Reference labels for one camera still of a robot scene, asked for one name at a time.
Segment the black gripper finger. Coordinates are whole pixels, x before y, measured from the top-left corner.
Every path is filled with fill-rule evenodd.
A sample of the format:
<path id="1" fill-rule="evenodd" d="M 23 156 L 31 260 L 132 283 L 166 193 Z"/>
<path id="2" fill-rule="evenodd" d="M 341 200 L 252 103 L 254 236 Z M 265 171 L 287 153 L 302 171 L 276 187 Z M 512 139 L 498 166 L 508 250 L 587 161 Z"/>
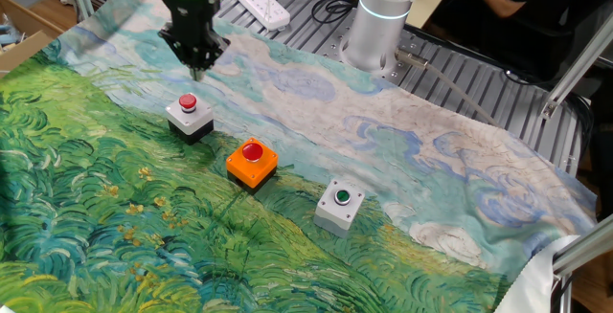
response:
<path id="1" fill-rule="evenodd" d="M 215 48 L 197 48 L 197 77 L 201 79 L 204 73 L 209 70 L 215 62 L 221 57 L 225 49 L 223 47 Z"/>
<path id="2" fill-rule="evenodd" d="M 192 80 L 197 80 L 197 71 L 193 66 L 193 50 L 189 47 L 174 47 L 173 52 L 179 61 L 189 69 Z"/>

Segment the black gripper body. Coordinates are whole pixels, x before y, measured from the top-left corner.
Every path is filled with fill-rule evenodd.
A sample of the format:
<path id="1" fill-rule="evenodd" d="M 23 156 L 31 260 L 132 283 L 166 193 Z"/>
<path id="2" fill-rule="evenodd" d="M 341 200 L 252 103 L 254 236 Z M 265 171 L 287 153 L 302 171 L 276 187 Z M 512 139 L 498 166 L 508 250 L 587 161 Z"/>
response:
<path id="1" fill-rule="evenodd" d="M 178 58 L 219 58 L 229 41 L 213 28 L 219 0 L 162 0 L 171 21 L 159 35 Z"/>

